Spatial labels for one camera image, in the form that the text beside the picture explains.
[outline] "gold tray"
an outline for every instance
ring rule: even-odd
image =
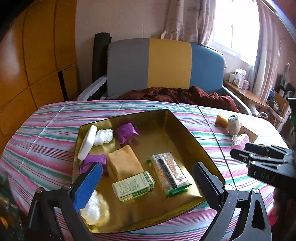
[[[122,115],[81,126],[75,148],[73,181],[79,176],[78,168],[81,161],[77,155],[90,126],[97,126],[98,130],[115,130],[130,122],[141,133],[141,136],[134,138],[135,141],[130,146],[143,169],[152,175],[156,182],[155,188],[142,196],[121,202],[112,189],[112,183],[117,180],[112,175],[103,175],[96,190],[106,201],[105,205],[108,206],[109,213],[96,226],[86,224],[90,232],[116,233],[147,228],[193,209],[205,200],[191,176],[193,165],[197,162],[202,162],[212,174],[225,184],[223,176],[202,146],[173,113],[166,109]],[[108,144],[93,146],[90,154],[105,154],[120,148],[118,140],[114,138]],[[165,196],[153,167],[146,162],[151,155],[168,151],[172,153],[184,175],[192,183],[184,192],[174,197]]]

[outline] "pink curtain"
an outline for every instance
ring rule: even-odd
[[[276,78],[280,42],[276,24],[271,19],[271,10],[260,0],[257,1],[257,5],[260,35],[254,66],[254,80],[250,83],[250,90],[266,102]]]
[[[206,45],[214,27],[216,0],[171,0],[161,38]]]

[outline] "yellow headboard panel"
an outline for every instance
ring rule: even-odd
[[[149,87],[189,88],[192,51],[190,43],[150,39]]]

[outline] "blue headboard panel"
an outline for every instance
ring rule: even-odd
[[[196,85],[207,93],[220,92],[224,73],[222,54],[193,43],[191,47],[192,68],[190,86]]]

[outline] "bed headboard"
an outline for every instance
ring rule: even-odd
[[[223,84],[223,56],[210,48],[168,39],[124,39],[109,44],[108,96],[149,87],[189,88],[207,93]]]

